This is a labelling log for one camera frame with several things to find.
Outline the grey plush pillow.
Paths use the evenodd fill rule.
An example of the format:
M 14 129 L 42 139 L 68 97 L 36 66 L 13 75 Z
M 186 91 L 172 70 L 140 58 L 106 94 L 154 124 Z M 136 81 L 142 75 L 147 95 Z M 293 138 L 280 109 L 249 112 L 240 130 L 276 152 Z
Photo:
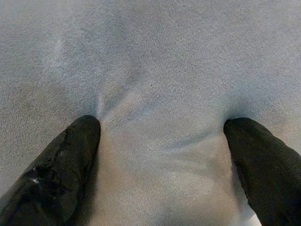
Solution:
M 86 114 L 76 226 L 261 226 L 223 125 L 301 154 L 301 0 L 0 0 L 0 196 Z

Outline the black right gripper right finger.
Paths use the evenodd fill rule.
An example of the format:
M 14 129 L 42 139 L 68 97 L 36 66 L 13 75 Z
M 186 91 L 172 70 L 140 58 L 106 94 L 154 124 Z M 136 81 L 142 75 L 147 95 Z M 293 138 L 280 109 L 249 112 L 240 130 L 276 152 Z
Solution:
M 301 226 L 301 155 L 249 118 L 226 120 L 223 132 L 261 225 Z

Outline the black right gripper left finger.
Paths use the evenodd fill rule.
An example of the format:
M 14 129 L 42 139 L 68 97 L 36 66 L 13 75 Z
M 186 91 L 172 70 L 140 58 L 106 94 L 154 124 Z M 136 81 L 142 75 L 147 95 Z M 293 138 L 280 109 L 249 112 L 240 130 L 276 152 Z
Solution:
M 101 134 L 84 115 L 61 132 L 0 197 L 0 226 L 69 226 L 78 210 Z

